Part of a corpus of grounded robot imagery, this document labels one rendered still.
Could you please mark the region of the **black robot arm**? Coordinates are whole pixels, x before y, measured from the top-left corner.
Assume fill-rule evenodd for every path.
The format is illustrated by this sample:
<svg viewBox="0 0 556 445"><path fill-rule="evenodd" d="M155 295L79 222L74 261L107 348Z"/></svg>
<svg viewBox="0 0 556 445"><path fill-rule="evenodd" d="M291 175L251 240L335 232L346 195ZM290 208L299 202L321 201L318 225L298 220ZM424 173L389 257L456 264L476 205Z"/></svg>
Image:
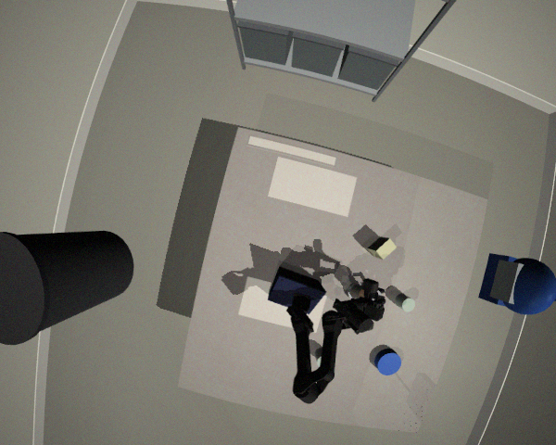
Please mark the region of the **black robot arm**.
<svg viewBox="0 0 556 445"><path fill-rule="evenodd" d="M337 339L342 329L352 328L356 335L367 332L373 320L383 318L385 311L383 302L378 299L363 304L361 311L356 300L340 301L335 299L336 310L327 311L322 315L323 344L320 367L311 371L309 334L313 331L312 320L307 315L310 309L310 296L295 293L291 307L287 312L291 315L291 325L296 334L297 342L297 374L293 381L293 393L301 401L313 403L318 399L329 382L335 377L335 353ZM318 381L318 382L317 382ZM316 384L317 382L317 384Z"/></svg>

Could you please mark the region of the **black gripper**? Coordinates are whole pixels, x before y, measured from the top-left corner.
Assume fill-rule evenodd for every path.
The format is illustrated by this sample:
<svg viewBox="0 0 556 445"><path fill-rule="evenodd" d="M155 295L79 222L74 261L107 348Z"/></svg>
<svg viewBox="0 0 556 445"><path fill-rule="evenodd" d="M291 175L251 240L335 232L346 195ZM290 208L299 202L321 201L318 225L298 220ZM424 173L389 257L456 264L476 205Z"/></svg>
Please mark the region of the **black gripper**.
<svg viewBox="0 0 556 445"><path fill-rule="evenodd" d="M364 290L364 297L359 297L358 299L354 299L357 301L359 308L361 311L364 312L365 307L363 307L363 304L366 303L369 300L372 299L384 299L385 297L382 295L378 295L377 290L378 290L378 285L379 283L374 281L373 279L364 279L362 282L362 289Z"/></svg>

